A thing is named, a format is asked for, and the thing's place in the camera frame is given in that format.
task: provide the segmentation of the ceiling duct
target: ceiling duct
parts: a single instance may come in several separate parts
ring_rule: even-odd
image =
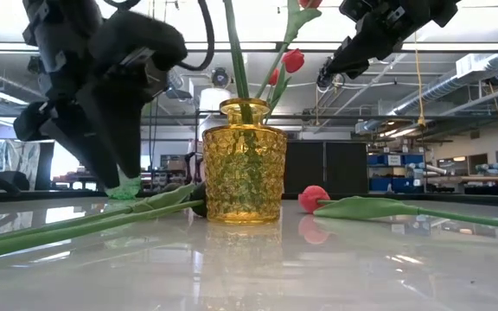
[[[30,87],[24,86],[13,79],[9,79],[0,74],[0,92],[19,98],[25,102],[34,102],[44,100],[45,97],[41,92]]]
[[[498,54],[468,54],[456,63],[454,69],[424,87],[422,91],[423,103],[429,103],[451,94],[459,88],[478,80],[488,79],[498,74]],[[418,108],[420,95],[415,91],[395,104],[395,108],[387,113],[388,116],[402,116]],[[378,120],[369,120],[361,127],[366,131],[373,131],[382,124]]]

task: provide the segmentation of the black cabinet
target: black cabinet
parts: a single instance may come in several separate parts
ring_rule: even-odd
[[[307,186],[324,186],[323,143],[289,142],[285,155],[284,189],[300,194]]]
[[[317,185],[332,194],[368,192],[365,143],[289,142],[285,157],[286,194]]]
[[[326,143],[326,191],[330,194],[367,194],[365,143]]]

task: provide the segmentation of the green stem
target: green stem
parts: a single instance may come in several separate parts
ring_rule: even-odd
[[[181,211],[184,208],[198,206],[202,203],[203,200],[190,201],[149,212],[132,213],[115,219],[104,219],[91,224],[77,225],[75,227],[63,228],[39,234],[29,234],[18,238],[8,238],[0,241],[0,256],[14,251],[26,250],[28,248],[44,244],[59,242],[65,239],[77,238],[89,233],[100,232],[120,225],[130,224],[132,222],[158,218],[169,213]]]
[[[235,27],[235,14],[233,12],[232,0],[224,0],[224,9],[226,10],[228,38],[230,40],[230,48],[232,50],[232,63],[234,65],[233,71],[236,77],[235,83],[238,88],[238,96],[241,98],[249,98],[249,87],[247,86],[247,77],[245,66],[243,64],[243,55],[241,54],[238,32]]]
[[[42,233],[42,232],[49,232],[52,230],[59,230],[59,229],[64,229],[72,226],[77,226],[77,225],[84,225],[87,223],[91,223],[94,221],[106,219],[109,217],[117,216],[120,214],[125,214],[125,213],[131,213],[132,209],[131,207],[123,207],[115,211],[110,211],[110,212],[105,212],[105,213],[99,213],[96,215],[91,215],[91,216],[85,216],[77,219],[69,219],[69,220],[63,220],[59,221],[53,224],[47,224],[39,228],[30,228],[30,229],[23,229],[15,232],[9,232],[9,233],[3,233],[0,234],[0,241],[5,240],[8,238],[18,238],[22,237],[25,235],[29,234],[36,234],[36,233]]]
[[[282,47],[280,48],[278,55],[276,55],[276,59],[272,63],[272,66],[268,70],[268,73],[266,74],[265,80],[263,81],[263,84],[260,85],[259,91],[257,92],[257,95],[255,95],[255,98],[260,98],[265,91],[266,86],[268,85],[268,81],[270,80],[270,77],[272,76],[272,73],[274,73],[274,69],[278,66],[278,63],[280,60],[282,60],[282,55],[284,55],[285,50],[287,50],[287,47],[290,45],[290,43],[284,42],[282,44]]]
[[[457,213],[432,211],[432,210],[428,210],[428,209],[420,208],[420,207],[418,208],[418,214],[436,216],[436,217],[440,217],[440,218],[453,219],[453,220],[461,220],[461,221],[466,221],[466,222],[480,224],[480,225],[498,226],[498,219],[489,219],[489,218],[483,218],[483,217],[466,216],[466,215],[461,215],[461,214],[457,214]]]

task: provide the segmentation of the ceiling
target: ceiling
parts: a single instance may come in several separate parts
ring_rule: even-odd
[[[97,1],[104,14],[109,16],[113,9]],[[227,32],[224,21],[222,0],[207,0],[212,12],[216,40],[227,41]],[[324,0],[321,11],[322,16],[311,22],[300,32],[299,41],[326,41],[340,42],[347,35],[354,35],[354,23],[342,16],[337,7],[341,0]],[[285,25],[285,0],[253,0],[248,5],[246,0],[234,0],[236,10],[243,10],[243,15],[238,15],[237,25],[239,37],[242,41],[281,41]],[[422,28],[418,33],[420,41],[498,41],[498,8],[465,8],[466,6],[482,6],[485,4],[498,4],[497,0],[462,0],[459,3],[459,13],[444,29],[431,23]],[[164,19],[179,29],[186,41],[205,41],[204,28],[199,8],[195,1],[178,1],[177,9],[174,1],[156,0],[154,9],[150,7],[149,0],[142,2],[134,8],[143,14]],[[23,13],[23,7],[17,0],[0,0],[0,42],[22,41],[22,30],[28,24],[28,19]],[[455,69],[455,62],[466,54],[421,54],[419,56],[419,69],[422,83],[428,84],[434,79]],[[246,72],[248,82],[251,84],[250,92],[255,93],[258,85],[263,80],[272,61],[274,53],[245,53]],[[305,109],[316,107],[316,99],[322,94],[316,92],[316,75],[323,62],[330,54],[307,53],[303,68],[293,75],[288,91],[278,104],[275,114],[300,114]],[[9,83],[16,83],[22,92],[12,94],[24,100],[35,100],[35,91],[38,89],[36,76],[26,71],[29,54],[0,54],[0,77],[6,78]],[[203,53],[190,53],[185,62],[199,64],[204,58]],[[189,73],[177,68],[177,71],[187,81],[190,76],[201,78],[210,74],[210,70],[224,67],[233,73],[231,56],[228,53],[217,53],[211,65],[203,73]],[[414,54],[393,54],[383,61],[374,60],[370,68],[358,79],[347,80],[344,88],[326,94],[318,104],[319,113],[332,115],[378,115],[385,113],[386,107],[391,107],[395,102],[418,90],[418,76],[416,70],[416,56]],[[361,89],[371,86],[366,91]],[[464,87],[453,92],[439,101],[460,105],[477,98],[478,88],[475,85]],[[165,96],[159,97],[159,115],[192,115],[194,107],[189,101],[180,102]],[[18,114],[24,105],[18,105],[0,99],[0,114]],[[193,120],[165,120],[159,119],[159,124],[193,124]],[[273,124],[300,124],[300,120],[274,121]],[[328,126],[354,125],[356,120],[332,121]]]

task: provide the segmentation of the glass vase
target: glass vase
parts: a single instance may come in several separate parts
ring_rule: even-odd
[[[252,112],[243,121],[240,104]],[[270,111],[260,99],[234,98],[220,104],[228,125],[203,133],[207,218],[224,223],[268,223],[279,218],[284,191],[287,136],[263,125]]]

